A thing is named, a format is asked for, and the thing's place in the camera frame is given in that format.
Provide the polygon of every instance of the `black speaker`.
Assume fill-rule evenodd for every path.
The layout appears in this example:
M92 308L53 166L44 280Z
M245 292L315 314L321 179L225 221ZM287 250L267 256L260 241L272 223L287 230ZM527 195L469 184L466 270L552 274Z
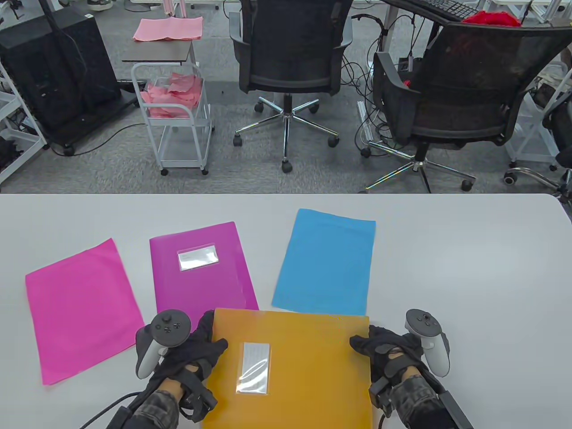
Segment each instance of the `black speaker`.
M72 7L0 31L0 58L32 114L47 130L121 97L95 18Z

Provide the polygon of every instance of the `chair base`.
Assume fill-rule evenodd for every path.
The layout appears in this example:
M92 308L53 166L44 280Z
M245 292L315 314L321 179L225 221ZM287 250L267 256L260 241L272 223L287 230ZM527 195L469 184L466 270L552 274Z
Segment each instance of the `chair base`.
M396 149L382 145L379 142L369 141L369 142L367 142L367 144L368 144L368 146L370 146L372 148L383 150L384 152L386 152L389 155L394 155L396 157L407 160L407 163L402 165L401 167L397 168L396 170L392 171L391 173L388 173L385 176L380 177L374 183L367 186L365 191L363 191L363 192L367 193L367 191L369 191L370 189L373 189L374 187L378 186L379 184L384 183L384 182L388 181L389 179L391 179L391 178L393 178L393 177L395 177L395 176L397 176L397 175L399 175L405 171L408 171L408 170L411 170L411 171L419 174L419 176L421 177L421 181L423 182L423 186L425 187L425 190L427 191L427 193L431 193L431 187L430 187L429 182L427 180L426 169L433 169L433 170L437 170L441 173L446 173L446 174L450 174L450 175L455 176L455 177L462 178L463 182L461 184L461 189L465 192L470 191L472 189L472 186L474 185L474 183L476 181L475 176L471 176L470 174L460 172L458 170L447 167L445 165L437 164L436 162L428 161L426 159L426 154L427 154L427 149L428 149L429 145L424 145L423 147L419 148L415 155L409 155L407 153L403 153L403 152L400 152Z
M302 124L309 125L317 130L323 131L330 135L328 139L328 146L331 148L335 148L337 144L340 142L340 136L335 131L326 128L325 126L321 126L315 122L312 122L308 119L298 116L298 113L302 112L303 110L309 109L312 113L316 113L317 108L319 106L320 100L316 99L313 101L309 101L304 103L298 107L292 107L292 94L284 94L284 108L281 108L274 104L272 101L266 100L263 97L258 98L258 104L255 107L255 111L262 112L264 105L270 107L272 110L276 112L275 115L265 118L261 121L255 122L254 124L250 124L244 126L240 129L236 130L235 137L233 140L233 144L235 146L242 146L242 137L240 134L244 131L253 130L254 128L258 128L261 125L269 124L270 122L283 120L284 121L284 150L283 150L283 157L282 157L282 171L284 173L290 173L292 171L292 164L288 161L288 139L290 135L290 122L297 121L301 122Z
M532 177L535 181L543 184L547 188L553 191L553 196L560 201L560 203L569 210L572 210L572 169L567 168L562 175L560 182L556 183L549 178L537 173L530 168L525 167L515 167L506 170L505 173L505 183L507 185L514 185L517 182L517 177L519 174L524 174L525 176Z

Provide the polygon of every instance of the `black glove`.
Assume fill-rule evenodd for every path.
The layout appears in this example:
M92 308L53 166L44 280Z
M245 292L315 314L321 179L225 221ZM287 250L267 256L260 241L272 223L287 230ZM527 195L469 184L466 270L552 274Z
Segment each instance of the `black glove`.
M219 357L228 348L225 339L212 342L213 322L215 320L214 310L207 311L198 322L197 329L189 336L187 341L178 347L170 348L161 365L156 368L149 384L158 385L166 378L174 376L186 365L193 364L199 367L197 377L203 381L209 374L203 374L202 368L197 364L199 360L206 360L211 367L214 367Z
M390 360L394 360L397 363L398 360L405 358L389 359L391 353L401 351L409 358L410 366L425 366L421 361L421 356L423 355L421 340L411 333L397 335L389 329L370 325L368 338L355 335L349 339L349 344L356 352L369 357L372 383L378 381L382 376L386 376L392 386L401 383L402 373L405 370L398 371L396 374L388 377L386 368Z

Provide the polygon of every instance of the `black keyboard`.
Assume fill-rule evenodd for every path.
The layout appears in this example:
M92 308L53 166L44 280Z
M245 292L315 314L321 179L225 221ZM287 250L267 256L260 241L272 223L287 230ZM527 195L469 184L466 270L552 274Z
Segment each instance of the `black keyboard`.
M433 12L443 18L452 21L462 21L465 18L472 17L478 12L474 7L464 5L455 0L409 0L414 5L420 6Z

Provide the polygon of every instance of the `gray carpet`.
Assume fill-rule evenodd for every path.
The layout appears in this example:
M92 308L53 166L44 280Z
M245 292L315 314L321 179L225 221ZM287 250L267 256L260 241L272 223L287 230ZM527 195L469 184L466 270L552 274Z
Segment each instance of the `gray carpet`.
M85 8L81 2L73 7ZM236 8L228 5L227 10ZM383 17L383 4L368 9ZM212 138L207 176L199 170L171 170L162 177L154 162L154 155L144 126L121 132L108 144L93 153L79 157L59 157L52 151L41 151L24 167L2 184L3 193L355 193L364 185L395 169L402 162L393 157L364 159L354 146L353 138L360 121L356 102L359 96L349 86L330 97L321 94L321 106L316 115L306 113L316 122L340 133L340 144L331 149L327 136L294 124L289 157L293 172L284 174L280 169L282 128L268 125L254 132L244 133L244 146L235 148L232 137L235 129L254 122L259 116L253 106L260 93L244 94L238 89L238 64L228 37L228 21L222 9L213 6L189 8L190 17L205 18L205 37L196 42L196 56L201 63L216 131ZM122 0L110 10L97 14L97 23L104 38L118 78L129 78L129 65L121 56L141 18L162 17L162 9L148 13L124 10ZM366 52L377 37L379 28L372 21L354 21L354 39L347 57L365 65ZM430 31L426 23L415 46L421 55ZM411 43L411 22L398 20L390 52L394 58L407 55ZM296 96L298 104L311 96ZM84 151L95 147L122 126L141 122L139 110L131 110L105 129L94 133L79 148ZM473 192L545 192L541 185L522 177L516 186L502 182L509 158L504 148L491 143L474 143L463 150L450 152L432 150L430 157L436 162L474 174L478 180ZM533 165L550 177L548 165ZM461 192L460 181L442 174L429 172L434 192ZM375 192L424 192L420 178L405 174L376 188Z

